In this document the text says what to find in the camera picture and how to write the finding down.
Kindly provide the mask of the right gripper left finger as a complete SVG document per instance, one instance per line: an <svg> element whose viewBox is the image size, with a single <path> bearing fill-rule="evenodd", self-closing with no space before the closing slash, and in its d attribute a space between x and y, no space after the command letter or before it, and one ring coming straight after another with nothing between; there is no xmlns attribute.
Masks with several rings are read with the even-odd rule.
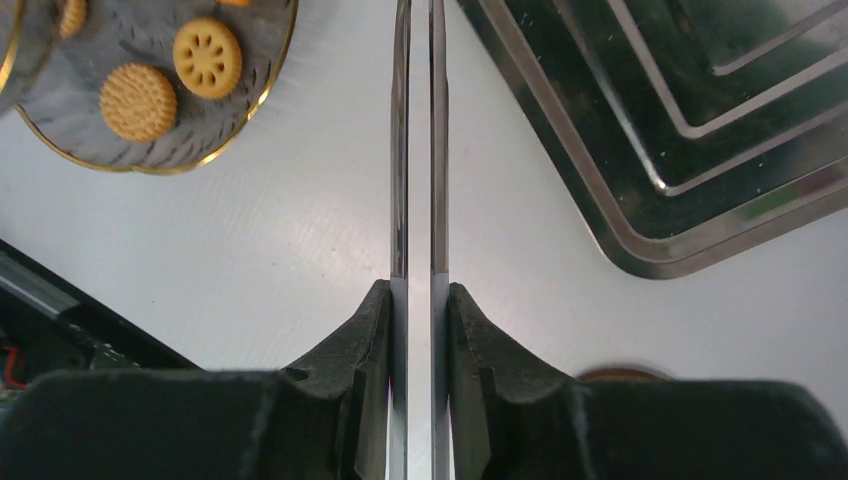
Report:
<svg viewBox="0 0 848 480"><path fill-rule="evenodd" d="M1 424L5 479L381 479L389 284L271 371L59 371Z"/></svg>

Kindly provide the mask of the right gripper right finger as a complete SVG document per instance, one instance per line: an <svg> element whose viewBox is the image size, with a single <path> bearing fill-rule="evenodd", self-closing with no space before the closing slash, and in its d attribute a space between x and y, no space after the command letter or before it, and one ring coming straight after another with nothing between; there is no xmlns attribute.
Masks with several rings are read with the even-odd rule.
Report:
<svg viewBox="0 0 848 480"><path fill-rule="evenodd" d="M775 381L590 381L448 301L450 416L460 479L843 479L825 408Z"/></svg>

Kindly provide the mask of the metal serving tray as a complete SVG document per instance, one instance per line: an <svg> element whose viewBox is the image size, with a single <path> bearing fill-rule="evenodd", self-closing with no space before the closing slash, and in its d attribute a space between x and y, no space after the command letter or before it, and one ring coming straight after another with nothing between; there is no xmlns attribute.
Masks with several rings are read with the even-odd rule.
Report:
<svg viewBox="0 0 848 480"><path fill-rule="evenodd" d="M847 206L843 1L464 1L605 255L691 274Z"/></svg>

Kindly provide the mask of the orange round biscuit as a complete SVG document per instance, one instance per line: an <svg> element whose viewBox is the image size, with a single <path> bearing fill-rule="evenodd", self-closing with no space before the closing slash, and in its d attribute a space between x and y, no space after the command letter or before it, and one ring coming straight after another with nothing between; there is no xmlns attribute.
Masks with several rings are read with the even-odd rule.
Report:
<svg viewBox="0 0 848 480"><path fill-rule="evenodd" d="M86 0L65 0L59 23L61 38L69 38L77 34L87 19Z"/></svg>
<svg viewBox="0 0 848 480"><path fill-rule="evenodd" d="M157 69L142 63L115 68L99 94L105 124L120 138L151 142L176 123L178 102L169 80Z"/></svg>

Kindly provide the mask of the three-tier glass dessert stand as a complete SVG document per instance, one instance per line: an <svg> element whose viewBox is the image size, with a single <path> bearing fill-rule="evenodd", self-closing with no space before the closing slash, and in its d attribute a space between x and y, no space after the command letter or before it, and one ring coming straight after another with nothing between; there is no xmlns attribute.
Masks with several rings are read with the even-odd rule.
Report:
<svg viewBox="0 0 848 480"><path fill-rule="evenodd" d="M108 172L206 164L267 99L294 1L5 1L1 109Z"/></svg>

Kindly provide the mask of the orange lotus-pattern biscuit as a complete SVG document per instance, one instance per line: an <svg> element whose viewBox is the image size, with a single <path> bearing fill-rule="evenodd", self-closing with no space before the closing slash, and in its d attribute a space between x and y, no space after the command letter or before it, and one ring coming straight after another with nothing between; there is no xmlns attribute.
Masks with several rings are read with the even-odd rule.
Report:
<svg viewBox="0 0 848 480"><path fill-rule="evenodd" d="M203 99L229 95L242 74L242 51L236 36L211 17L193 19L177 31L172 58L183 85Z"/></svg>

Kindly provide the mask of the orange fish-shaped pastry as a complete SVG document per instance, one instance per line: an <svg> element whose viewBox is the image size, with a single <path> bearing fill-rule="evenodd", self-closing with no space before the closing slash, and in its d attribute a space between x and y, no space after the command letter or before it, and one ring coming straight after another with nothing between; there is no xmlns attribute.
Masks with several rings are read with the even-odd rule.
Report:
<svg viewBox="0 0 848 480"><path fill-rule="evenodd" d="M252 0L217 0L219 4L235 6L235 7L247 7L250 6L253 1Z"/></svg>

